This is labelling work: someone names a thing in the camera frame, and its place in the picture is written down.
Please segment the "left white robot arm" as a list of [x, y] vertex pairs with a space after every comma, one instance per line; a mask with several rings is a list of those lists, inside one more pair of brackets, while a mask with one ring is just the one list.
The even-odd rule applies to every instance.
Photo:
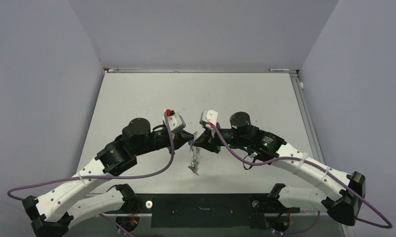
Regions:
[[157, 130], [151, 129], [147, 119], [135, 118], [75, 175], [57, 181], [56, 187], [43, 195], [24, 198], [22, 204], [35, 235], [61, 237], [77, 223], [95, 215], [132, 211], [136, 194], [127, 184], [94, 197], [88, 194], [107, 181], [125, 179], [123, 173], [137, 164], [140, 155], [168, 148], [173, 156], [194, 139], [185, 126], [183, 118], [172, 111], [163, 116]]

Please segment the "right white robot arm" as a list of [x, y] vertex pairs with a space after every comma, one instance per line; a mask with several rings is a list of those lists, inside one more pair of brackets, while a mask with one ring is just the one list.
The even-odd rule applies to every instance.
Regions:
[[218, 113], [204, 110], [199, 122], [204, 132], [194, 141], [198, 148], [219, 153], [225, 147], [233, 156], [252, 166], [265, 164], [286, 170], [312, 185], [295, 188], [275, 184], [268, 197], [269, 208], [300, 208], [326, 212], [340, 224], [354, 226], [365, 197], [366, 177], [333, 169], [299, 151], [283, 138], [251, 124], [246, 112], [230, 117], [230, 128], [223, 129]]

